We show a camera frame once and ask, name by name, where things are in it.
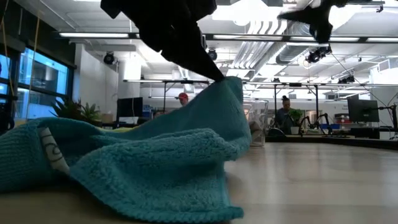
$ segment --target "glass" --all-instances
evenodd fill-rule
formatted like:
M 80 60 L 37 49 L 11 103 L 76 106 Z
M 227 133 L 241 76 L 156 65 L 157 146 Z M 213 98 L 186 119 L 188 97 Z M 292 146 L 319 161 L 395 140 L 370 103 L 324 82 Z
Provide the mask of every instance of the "glass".
M 51 103 L 55 103 L 55 100 L 62 101 L 61 98 L 43 93 L 32 91 L 30 94 L 29 102 L 29 115 L 27 114 L 27 102 L 29 99 L 29 90 L 18 88 L 18 100 L 15 117 L 17 119 L 36 119 L 54 117 L 54 109 Z
M 8 86 L 6 84 L 0 83 L 0 94 L 7 94 Z M 6 99 L 0 98 L 0 103 L 5 103 Z
M 32 75 L 32 86 L 66 94 L 68 68 L 37 52 L 33 62 L 33 53 L 33 50 L 26 49 L 25 52 L 21 54 L 19 83 L 30 85 L 30 76 Z
M 10 59 L 4 55 L 0 55 L 0 77 L 8 78 L 8 68 L 10 65 Z

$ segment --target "wooden table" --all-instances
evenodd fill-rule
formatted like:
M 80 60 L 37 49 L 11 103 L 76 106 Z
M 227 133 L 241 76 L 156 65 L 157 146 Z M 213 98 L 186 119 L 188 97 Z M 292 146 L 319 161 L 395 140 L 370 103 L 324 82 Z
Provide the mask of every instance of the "wooden table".
M 398 154 L 331 144 L 266 143 L 225 165 L 229 194 L 248 224 L 396 224 Z M 70 185 L 0 195 L 0 223 L 119 224 Z

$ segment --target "towel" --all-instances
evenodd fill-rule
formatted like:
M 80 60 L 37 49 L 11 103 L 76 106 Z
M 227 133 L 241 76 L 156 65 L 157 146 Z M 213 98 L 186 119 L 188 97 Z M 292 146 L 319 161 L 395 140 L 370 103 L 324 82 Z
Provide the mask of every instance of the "towel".
M 125 133 L 70 119 L 35 119 L 0 137 L 0 192 L 68 177 L 136 220 L 223 222 L 231 205 L 224 162 L 248 150 L 242 82 L 213 83 L 188 105 Z

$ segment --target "white tag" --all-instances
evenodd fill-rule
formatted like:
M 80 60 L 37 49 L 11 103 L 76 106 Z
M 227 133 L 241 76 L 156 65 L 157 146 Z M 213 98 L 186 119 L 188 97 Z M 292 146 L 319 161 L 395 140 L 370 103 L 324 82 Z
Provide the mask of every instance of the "white tag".
M 54 137 L 51 135 L 49 128 L 45 128 L 40 132 L 40 138 L 42 140 L 43 148 L 47 154 L 47 158 L 50 161 L 51 167 L 55 170 L 59 170 L 66 175 L 69 175 L 69 166 L 62 156 L 62 152 L 58 148 Z

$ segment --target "potted plant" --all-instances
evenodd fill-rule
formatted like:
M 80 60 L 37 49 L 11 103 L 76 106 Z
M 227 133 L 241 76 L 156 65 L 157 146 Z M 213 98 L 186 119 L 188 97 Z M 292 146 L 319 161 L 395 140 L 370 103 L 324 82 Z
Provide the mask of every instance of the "potted plant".
M 74 102 L 69 98 L 62 99 L 61 101 L 55 100 L 55 103 L 52 103 L 52 108 L 55 111 L 54 116 L 59 118 L 69 118 L 75 119 L 78 121 L 85 121 L 94 126 L 101 126 L 102 123 L 100 121 L 100 112 L 96 110 L 96 105 L 89 105 L 86 103 L 86 106 L 81 105 L 81 100 L 78 102 Z
M 100 111 L 96 110 L 95 104 L 90 106 L 86 103 L 86 106 L 82 108 L 81 115 L 83 115 L 84 121 L 94 126 L 102 126 Z
M 74 102 L 69 98 L 62 99 L 63 102 L 59 100 L 55 100 L 55 103 L 52 103 L 52 108 L 55 111 L 54 116 L 59 118 L 69 118 L 75 119 L 78 121 L 83 121 L 83 115 L 81 115 L 81 102 Z
M 294 124 L 294 126 L 291 127 L 290 130 L 292 134 L 298 134 L 300 131 L 300 118 L 303 116 L 303 113 L 301 110 L 290 109 L 289 116 L 292 118 Z

